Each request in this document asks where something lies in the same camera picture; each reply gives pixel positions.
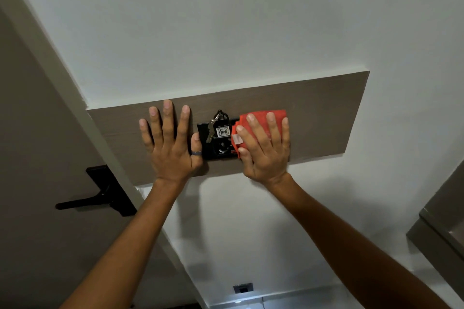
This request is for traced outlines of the grey cabinet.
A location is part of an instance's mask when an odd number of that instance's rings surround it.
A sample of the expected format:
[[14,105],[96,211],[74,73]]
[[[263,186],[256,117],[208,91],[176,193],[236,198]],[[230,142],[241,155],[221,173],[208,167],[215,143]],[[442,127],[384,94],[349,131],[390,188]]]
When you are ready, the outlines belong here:
[[421,209],[406,235],[464,301],[464,160]]

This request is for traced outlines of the person's right forearm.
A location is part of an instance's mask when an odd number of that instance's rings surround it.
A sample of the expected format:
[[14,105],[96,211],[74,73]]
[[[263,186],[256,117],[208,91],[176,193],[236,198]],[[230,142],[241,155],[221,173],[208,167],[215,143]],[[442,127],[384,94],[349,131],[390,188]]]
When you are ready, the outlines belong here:
[[433,290],[285,172],[262,184],[298,221],[364,309],[450,309]]

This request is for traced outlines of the person's left hand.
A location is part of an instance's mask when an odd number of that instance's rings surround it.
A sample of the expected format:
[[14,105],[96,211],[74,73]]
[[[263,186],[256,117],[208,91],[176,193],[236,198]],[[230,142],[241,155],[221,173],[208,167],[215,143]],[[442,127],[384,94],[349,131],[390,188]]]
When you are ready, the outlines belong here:
[[162,113],[154,106],[149,107],[147,122],[154,140],[154,150],[149,157],[158,180],[184,184],[200,169],[192,169],[190,113],[188,105],[182,107],[179,116],[174,113],[174,144],[163,146],[163,107]]

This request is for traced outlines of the brown wooden wall panel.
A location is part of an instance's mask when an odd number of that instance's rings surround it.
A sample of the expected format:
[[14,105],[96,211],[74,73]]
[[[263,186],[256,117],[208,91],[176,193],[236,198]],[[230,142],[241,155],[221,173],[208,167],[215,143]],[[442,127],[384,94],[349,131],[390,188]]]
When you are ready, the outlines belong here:
[[[290,163],[345,153],[368,81],[369,71],[269,84],[172,99],[180,115],[191,109],[190,131],[199,131],[204,155],[212,148],[205,140],[218,110],[232,121],[241,114],[286,110],[290,121]],[[163,100],[90,109],[88,113],[119,160],[130,182],[153,182],[154,172],[139,136],[138,121],[149,118],[148,108],[162,111]]]

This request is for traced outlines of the red cleaning cloth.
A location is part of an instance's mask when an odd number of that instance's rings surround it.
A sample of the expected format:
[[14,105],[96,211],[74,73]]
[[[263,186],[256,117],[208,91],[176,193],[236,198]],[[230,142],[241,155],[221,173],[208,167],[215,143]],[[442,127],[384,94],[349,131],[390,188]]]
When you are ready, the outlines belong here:
[[[269,138],[271,138],[270,129],[269,129],[268,121],[267,121],[267,114],[270,113],[270,112],[273,112],[274,115],[275,115],[276,125],[277,125],[278,131],[280,133],[280,136],[282,137],[282,120],[285,117],[287,117],[287,112],[286,112],[285,109],[272,110],[272,111],[258,111],[258,112],[252,112],[251,114],[253,114],[255,116],[258,123],[263,127],[263,129],[264,129],[265,133],[267,134],[267,136]],[[240,115],[238,121],[236,121],[232,125],[232,128],[231,128],[231,137],[232,137],[231,142],[232,142],[233,148],[235,149],[235,152],[237,153],[238,159],[240,159],[239,148],[247,148],[247,145],[242,140],[242,138],[238,135],[237,126],[239,126],[239,125],[243,126],[250,133],[250,135],[252,135],[255,138],[255,140],[257,140],[256,136],[254,135],[254,133],[253,133],[248,121],[247,121],[247,116],[248,116],[248,114]]]

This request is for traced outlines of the person's right hand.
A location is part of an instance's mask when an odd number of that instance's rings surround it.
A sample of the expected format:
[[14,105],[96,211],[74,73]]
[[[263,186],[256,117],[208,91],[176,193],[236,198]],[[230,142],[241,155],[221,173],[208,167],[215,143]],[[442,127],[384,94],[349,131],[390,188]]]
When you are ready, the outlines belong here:
[[[267,121],[270,129],[273,151],[250,151],[249,148],[247,148],[252,155],[254,165],[254,177],[248,178],[262,184],[267,190],[273,192],[274,189],[289,176],[287,164],[290,151],[284,151],[282,149],[282,137],[278,131],[273,112],[267,114]],[[253,137],[241,125],[237,126],[237,133],[245,144],[247,143],[247,138]]]

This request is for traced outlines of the black key card switch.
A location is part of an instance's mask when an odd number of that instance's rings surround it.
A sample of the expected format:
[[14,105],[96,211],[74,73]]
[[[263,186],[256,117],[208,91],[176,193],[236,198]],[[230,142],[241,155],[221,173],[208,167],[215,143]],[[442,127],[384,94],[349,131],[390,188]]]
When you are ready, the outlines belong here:
[[[238,121],[238,119],[230,119],[226,113],[223,113],[223,115],[214,124],[214,128],[218,126],[223,126],[223,125],[230,125],[230,127],[232,128],[232,125],[236,121]],[[232,138],[231,136],[224,137],[224,138],[217,138],[216,131],[215,131],[212,142],[210,144],[206,143],[206,139],[208,136],[207,125],[209,124],[209,122],[210,121],[208,121],[207,123],[197,124],[197,129],[198,129],[200,141],[202,144],[203,159],[206,161],[212,161],[212,160],[237,158],[238,157],[237,153],[235,152],[235,149],[233,148],[233,145],[231,142],[231,138]]]

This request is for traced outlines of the person's left forearm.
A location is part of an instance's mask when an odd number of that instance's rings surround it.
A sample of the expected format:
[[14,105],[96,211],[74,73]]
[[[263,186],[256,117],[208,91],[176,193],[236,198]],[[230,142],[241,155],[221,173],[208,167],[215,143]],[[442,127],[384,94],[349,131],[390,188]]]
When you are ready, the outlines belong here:
[[188,177],[157,178],[123,232],[59,309],[129,309],[154,244]]

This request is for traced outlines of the silver key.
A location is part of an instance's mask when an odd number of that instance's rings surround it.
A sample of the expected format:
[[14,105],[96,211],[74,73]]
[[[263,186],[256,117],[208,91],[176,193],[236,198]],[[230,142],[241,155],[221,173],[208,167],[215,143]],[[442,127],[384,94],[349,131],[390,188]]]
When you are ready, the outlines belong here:
[[215,128],[214,128],[214,124],[218,121],[218,119],[223,115],[223,111],[222,110],[218,110],[217,113],[215,114],[215,116],[213,117],[213,119],[211,119],[211,121],[209,122],[209,124],[207,125],[207,128],[208,128],[208,136],[207,136],[207,139],[206,139],[206,143],[210,144],[214,138],[214,134],[215,134]]

